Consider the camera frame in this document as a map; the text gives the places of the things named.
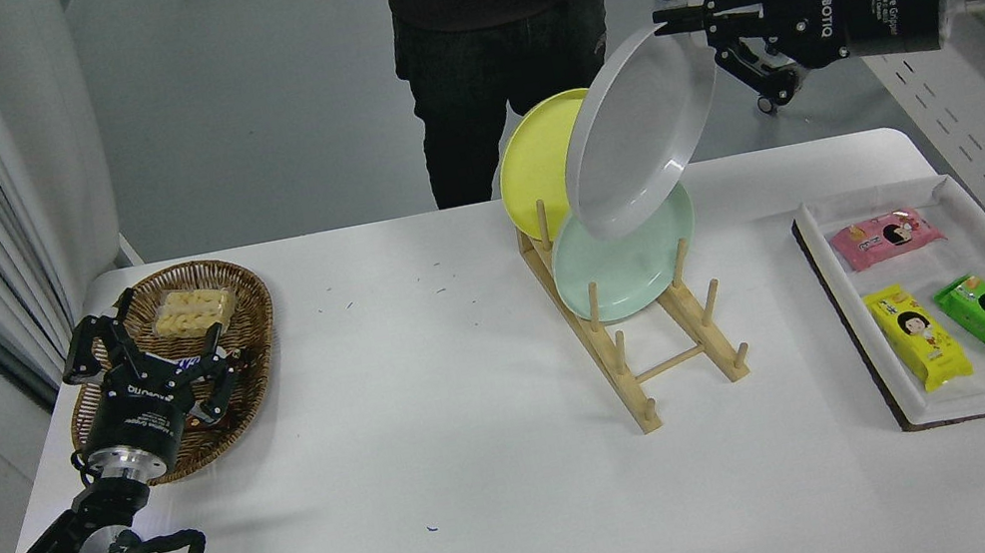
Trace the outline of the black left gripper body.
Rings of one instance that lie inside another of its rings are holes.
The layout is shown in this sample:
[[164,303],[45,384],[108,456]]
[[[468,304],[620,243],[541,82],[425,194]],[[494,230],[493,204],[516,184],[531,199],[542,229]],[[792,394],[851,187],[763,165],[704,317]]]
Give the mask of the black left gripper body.
[[124,369],[108,372],[101,391],[83,447],[96,477],[128,479],[174,471],[195,403],[191,385],[171,378],[154,381]]

